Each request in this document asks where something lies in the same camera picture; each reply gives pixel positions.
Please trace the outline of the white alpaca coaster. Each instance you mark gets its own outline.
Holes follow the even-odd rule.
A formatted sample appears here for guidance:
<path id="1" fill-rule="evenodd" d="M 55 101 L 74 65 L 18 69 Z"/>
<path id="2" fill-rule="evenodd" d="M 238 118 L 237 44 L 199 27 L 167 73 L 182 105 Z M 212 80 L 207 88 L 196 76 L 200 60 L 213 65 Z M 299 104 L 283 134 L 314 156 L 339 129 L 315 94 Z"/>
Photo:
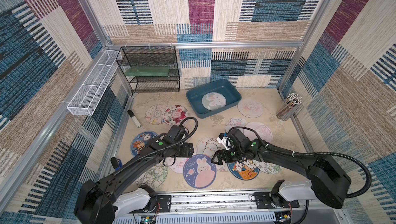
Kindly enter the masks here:
<path id="1" fill-rule="evenodd" d="M 212 157 L 215 152 L 225 149 L 225 147 L 217 142 L 217 139 L 214 137 L 205 137 L 201 139 L 196 145 L 195 152 L 196 154 L 206 155 L 208 157 Z"/>

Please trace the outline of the navy pink bunny coaster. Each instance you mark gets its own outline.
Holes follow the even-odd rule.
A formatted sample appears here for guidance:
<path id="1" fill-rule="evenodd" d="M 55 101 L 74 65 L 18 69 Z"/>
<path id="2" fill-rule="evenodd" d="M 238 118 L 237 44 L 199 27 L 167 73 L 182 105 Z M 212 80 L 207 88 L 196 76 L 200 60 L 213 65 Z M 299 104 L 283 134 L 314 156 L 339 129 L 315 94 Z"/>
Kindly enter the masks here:
<path id="1" fill-rule="evenodd" d="M 195 189 L 204 189 L 216 179 L 217 169 L 206 155 L 194 155 L 189 158 L 183 167 L 183 177 L 189 186 Z"/>

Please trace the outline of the green bunny coaster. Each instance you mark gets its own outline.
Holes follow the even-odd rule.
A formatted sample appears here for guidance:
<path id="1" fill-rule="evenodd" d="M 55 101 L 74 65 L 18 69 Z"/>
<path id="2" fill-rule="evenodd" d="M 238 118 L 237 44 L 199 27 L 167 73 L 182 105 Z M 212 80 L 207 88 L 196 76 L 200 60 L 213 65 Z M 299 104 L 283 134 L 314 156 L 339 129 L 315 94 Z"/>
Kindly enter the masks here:
<path id="1" fill-rule="evenodd" d="M 226 98 L 218 92 L 209 92 L 202 97 L 202 105 L 209 111 L 226 106 Z"/>

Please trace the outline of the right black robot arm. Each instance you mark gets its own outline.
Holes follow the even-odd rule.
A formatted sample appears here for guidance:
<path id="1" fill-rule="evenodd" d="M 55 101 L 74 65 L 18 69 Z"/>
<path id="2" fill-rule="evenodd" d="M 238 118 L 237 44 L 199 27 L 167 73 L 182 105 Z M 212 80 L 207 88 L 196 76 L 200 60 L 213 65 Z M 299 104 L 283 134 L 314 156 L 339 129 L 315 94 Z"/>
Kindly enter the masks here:
<path id="1" fill-rule="evenodd" d="M 236 126 L 228 133 L 219 135 L 219 141 L 226 141 L 226 148 L 215 152 L 211 158 L 213 164 L 223 165 L 254 160 L 279 165 L 310 180 L 310 188 L 315 198 L 334 209 L 342 208 L 345 199 L 358 197 L 371 187 L 372 175 L 369 169 L 354 157 L 336 152 L 301 153 L 287 150 L 264 141 L 258 134 L 256 139 L 250 140 L 243 134 L 243 129 Z M 364 171 L 366 182 L 360 190 L 348 192 L 352 180 L 334 159 L 335 157 L 347 159 Z"/>

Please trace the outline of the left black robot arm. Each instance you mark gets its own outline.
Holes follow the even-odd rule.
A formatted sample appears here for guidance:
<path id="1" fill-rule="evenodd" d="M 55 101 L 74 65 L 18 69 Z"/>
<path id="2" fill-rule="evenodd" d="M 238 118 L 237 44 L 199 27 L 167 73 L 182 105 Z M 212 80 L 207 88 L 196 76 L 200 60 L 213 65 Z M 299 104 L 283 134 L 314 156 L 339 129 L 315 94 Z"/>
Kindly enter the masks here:
<path id="1" fill-rule="evenodd" d="M 193 145 L 187 140 L 198 129 L 198 120 L 191 117 L 195 126 L 187 133 L 183 124 L 173 125 L 146 145 L 119 170 L 100 179 L 86 181 L 77 198 L 74 215 L 82 224 L 111 224 L 117 218 L 135 210 L 152 210 L 156 205 L 156 192 L 143 185 L 132 193 L 124 191 L 142 174 L 166 158 L 188 158 L 193 155 Z"/>

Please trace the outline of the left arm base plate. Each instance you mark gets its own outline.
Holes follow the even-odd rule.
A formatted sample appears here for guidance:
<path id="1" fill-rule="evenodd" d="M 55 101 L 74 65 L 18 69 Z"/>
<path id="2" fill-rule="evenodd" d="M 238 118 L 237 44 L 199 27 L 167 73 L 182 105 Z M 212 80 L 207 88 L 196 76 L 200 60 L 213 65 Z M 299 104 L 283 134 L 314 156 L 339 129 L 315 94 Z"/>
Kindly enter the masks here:
<path id="1" fill-rule="evenodd" d="M 156 203 L 151 207 L 145 207 L 143 210 L 135 210 L 131 214 L 154 214 L 154 213 L 169 213 L 171 211 L 172 196 L 158 195 Z"/>

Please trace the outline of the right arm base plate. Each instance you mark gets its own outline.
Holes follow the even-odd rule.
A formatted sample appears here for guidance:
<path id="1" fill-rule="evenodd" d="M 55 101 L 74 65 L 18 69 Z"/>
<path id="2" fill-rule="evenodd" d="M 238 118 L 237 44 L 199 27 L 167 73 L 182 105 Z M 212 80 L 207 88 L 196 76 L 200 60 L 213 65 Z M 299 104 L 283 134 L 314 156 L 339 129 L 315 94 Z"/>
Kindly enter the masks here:
<path id="1" fill-rule="evenodd" d="M 289 209 L 299 208 L 300 204 L 297 200 L 287 202 L 279 194 L 272 195 L 270 192 L 255 192 L 251 199 L 256 203 L 258 209 Z"/>

